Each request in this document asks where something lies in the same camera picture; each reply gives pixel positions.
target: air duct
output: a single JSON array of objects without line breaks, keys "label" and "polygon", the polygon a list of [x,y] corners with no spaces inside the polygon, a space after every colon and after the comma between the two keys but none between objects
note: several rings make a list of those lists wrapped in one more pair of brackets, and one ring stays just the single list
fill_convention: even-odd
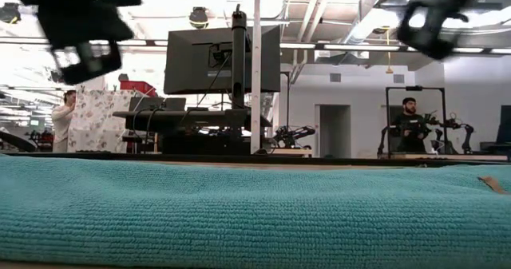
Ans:
[{"label": "air duct", "polygon": [[[408,4],[408,2],[423,1],[434,2],[435,0],[360,0],[358,4],[358,18],[351,27],[350,32],[344,37],[331,43],[343,43],[350,45],[357,45],[365,41],[365,39],[373,32],[374,29],[384,26],[396,27],[400,23],[400,13]],[[453,28],[467,27],[481,27],[491,26],[501,22],[502,17],[507,16],[507,10],[502,10],[505,5],[511,4],[511,0],[473,0],[465,8],[466,13],[470,16],[469,24],[456,23],[456,21],[447,20],[445,27],[449,28],[449,24],[453,24]],[[414,23],[416,26],[421,25],[421,18],[423,20],[422,12],[412,18],[410,24]],[[470,45],[476,45],[477,42],[468,42]],[[358,58],[359,53],[347,54],[345,52],[330,52],[331,57],[320,57],[315,60],[316,63],[339,65],[341,63],[361,64],[364,60],[353,61],[352,55]]]},{"label": "air duct", "polygon": [[[382,7],[404,6],[408,0],[360,0],[358,2],[358,17],[353,23],[350,32],[344,38],[332,41],[331,43],[343,43],[348,45],[357,45],[373,32],[374,29],[383,26],[393,26],[398,24],[398,16],[395,13],[384,10]],[[347,53],[339,53],[332,57],[319,57],[317,63],[340,64],[344,61]]]}]

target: brown strap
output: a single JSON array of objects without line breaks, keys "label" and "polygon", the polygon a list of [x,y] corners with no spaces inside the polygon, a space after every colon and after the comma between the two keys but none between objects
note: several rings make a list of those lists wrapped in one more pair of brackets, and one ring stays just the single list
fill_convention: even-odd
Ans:
[{"label": "brown strap", "polygon": [[498,180],[491,176],[478,177],[479,180],[484,182],[488,187],[492,188],[493,191],[499,194],[509,194],[502,186],[498,183]]}]

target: man in black shirt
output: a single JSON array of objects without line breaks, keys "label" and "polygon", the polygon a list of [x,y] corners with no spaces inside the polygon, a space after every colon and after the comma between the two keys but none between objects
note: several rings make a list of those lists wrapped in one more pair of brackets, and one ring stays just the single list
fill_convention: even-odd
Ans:
[{"label": "man in black shirt", "polygon": [[401,142],[398,146],[399,152],[426,153],[424,138],[427,134],[422,131],[424,118],[415,114],[417,102],[412,97],[402,100],[403,112],[396,117],[392,125],[397,127],[401,133]]}]

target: teal towel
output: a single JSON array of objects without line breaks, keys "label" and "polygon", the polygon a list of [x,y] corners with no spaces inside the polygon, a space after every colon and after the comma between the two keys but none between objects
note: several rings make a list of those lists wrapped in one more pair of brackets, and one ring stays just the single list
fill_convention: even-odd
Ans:
[{"label": "teal towel", "polygon": [[0,156],[0,259],[511,268],[511,167],[296,171]]}]

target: computer monitor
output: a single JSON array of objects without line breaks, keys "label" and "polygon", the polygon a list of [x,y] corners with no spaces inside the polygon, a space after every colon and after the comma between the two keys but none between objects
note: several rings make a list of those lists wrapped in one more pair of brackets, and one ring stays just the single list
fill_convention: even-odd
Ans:
[{"label": "computer monitor", "polygon": [[[280,91],[280,30],[261,28],[261,92]],[[252,39],[252,28],[247,28]],[[210,87],[224,59],[232,52],[232,30],[182,30],[168,33],[165,94],[200,94]],[[232,91],[232,59],[225,63],[209,93]],[[245,57],[245,93],[252,90],[252,50]]]}]

